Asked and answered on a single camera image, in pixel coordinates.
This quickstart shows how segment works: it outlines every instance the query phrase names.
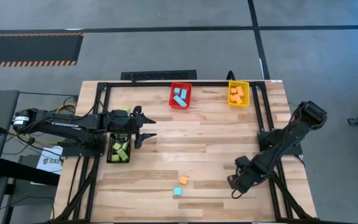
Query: yellow plastic tray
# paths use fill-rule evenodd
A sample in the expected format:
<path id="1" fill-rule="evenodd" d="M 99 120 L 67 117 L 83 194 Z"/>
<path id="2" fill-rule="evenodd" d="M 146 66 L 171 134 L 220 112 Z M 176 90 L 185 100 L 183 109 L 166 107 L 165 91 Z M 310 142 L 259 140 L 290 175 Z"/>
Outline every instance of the yellow plastic tray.
<path id="1" fill-rule="evenodd" d="M 241 104 L 237 104 L 237 103 L 231 103 L 230 102 L 230 89 L 231 88 L 235 88 L 237 86 L 241 86 L 242 91 L 244 92 L 244 96 L 242 96 L 242 103 Z M 235 107 L 246 107 L 249 106 L 249 83 L 247 82 L 241 82 L 241 81 L 229 81 L 229 88 L 227 89 L 227 103 L 229 104 L 229 106 L 235 106 Z"/>

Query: orange block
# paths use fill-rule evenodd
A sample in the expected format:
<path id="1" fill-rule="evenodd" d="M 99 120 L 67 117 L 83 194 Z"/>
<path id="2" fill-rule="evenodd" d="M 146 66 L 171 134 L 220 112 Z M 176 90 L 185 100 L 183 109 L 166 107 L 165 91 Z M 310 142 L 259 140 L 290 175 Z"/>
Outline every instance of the orange block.
<path id="1" fill-rule="evenodd" d="M 239 96 L 244 96 L 244 92 L 242 91 L 241 86 L 237 86 L 236 89 L 237 89 L 237 93 L 239 94 Z"/>
<path id="2" fill-rule="evenodd" d="M 179 182 L 181 183 L 181 184 L 187 184 L 187 177 L 180 177 L 180 180 L 179 180 Z"/>
<path id="3" fill-rule="evenodd" d="M 234 97 L 234 95 L 230 95 L 230 102 L 236 102 L 236 97 Z"/>
<path id="4" fill-rule="evenodd" d="M 236 99 L 236 103 L 237 103 L 237 104 L 241 104 L 241 103 L 242 103 L 242 100 L 241 100 L 241 97 L 240 97 L 239 94 L 234 95 L 234 97 L 235 97 L 235 99 Z"/>

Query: wooden tabletop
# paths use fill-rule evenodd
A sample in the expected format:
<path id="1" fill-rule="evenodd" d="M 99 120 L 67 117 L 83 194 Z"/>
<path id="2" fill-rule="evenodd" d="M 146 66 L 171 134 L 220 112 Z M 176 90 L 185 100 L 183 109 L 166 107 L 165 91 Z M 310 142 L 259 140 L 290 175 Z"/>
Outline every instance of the wooden tabletop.
<path id="1" fill-rule="evenodd" d="M 92 107 L 96 85 L 97 81 L 83 82 L 77 114 L 85 114 Z M 266 81 L 266 86 L 274 125 L 283 128 L 290 119 L 283 83 Z M 132 147 L 128 164 L 107 164 L 106 154 L 101 158 L 91 221 L 274 221 L 267 181 L 235 200 L 226 180 L 234 174 L 236 158 L 252 158 L 259 152 L 252 91 L 246 108 L 228 106 L 227 87 L 223 86 L 194 86 L 188 110 L 171 109 L 169 94 L 170 87 L 111 90 L 109 111 L 141 105 L 144 114 L 157 122 L 144 125 L 141 131 L 158 135 L 145 140 L 139 150 Z M 261 92 L 258 95 L 267 127 Z M 56 214 L 67 204 L 76 160 L 68 158 L 63 164 L 55 198 Z M 316 216 L 305 168 L 294 156 L 284 156 L 282 161 L 290 192 L 307 213 Z M 77 190 L 81 164 L 72 195 Z M 179 183 L 181 176 L 189 178 L 186 185 Z M 181 196 L 173 195 L 175 187 L 182 188 Z M 277 191 L 285 217 L 282 195 Z M 80 218 L 85 215 L 87 197 L 86 192 Z"/>

